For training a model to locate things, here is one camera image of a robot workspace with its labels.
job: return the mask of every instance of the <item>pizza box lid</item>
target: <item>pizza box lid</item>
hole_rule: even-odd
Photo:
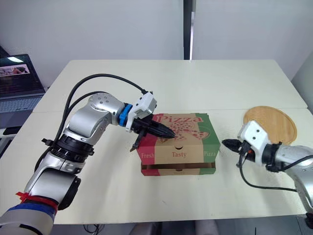
[[[137,152],[144,165],[212,163],[220,148],[208,114],[156,114],[154,121],[171,128],[174,139],[147,134]]]

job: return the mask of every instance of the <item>pizza box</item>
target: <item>pizza box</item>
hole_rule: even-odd
[[[143,174],[212,174],[220,142],[208,114],[157,114],[154,121],[171,128],[176,136],[163,139],[147,134],[137,149]]]

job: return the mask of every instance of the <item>round wooden tray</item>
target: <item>round wooden tray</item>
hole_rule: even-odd
[[[257,106],[248,110],[244,116],[244,124],[255,120],[268,133],[272,143],[290,144],[297,138],[297,128],[292,119],[282,111],[269,107]]]

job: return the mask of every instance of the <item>floor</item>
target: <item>floor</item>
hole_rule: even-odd
[[[304,215],[216,220],[220,235],[313,235]],[[135,223],[107,224],[100,235],[128,235]],[[51,235],[88,235],[82,225],[55,225]],[[162,235],[194,235],[193,221],[162,223]]]

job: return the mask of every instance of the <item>laptop keyboard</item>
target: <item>laptop keyboard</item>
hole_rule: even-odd
[[[33,110],[40,99],[41,97],[1,101],[0,114],[16,111]]]

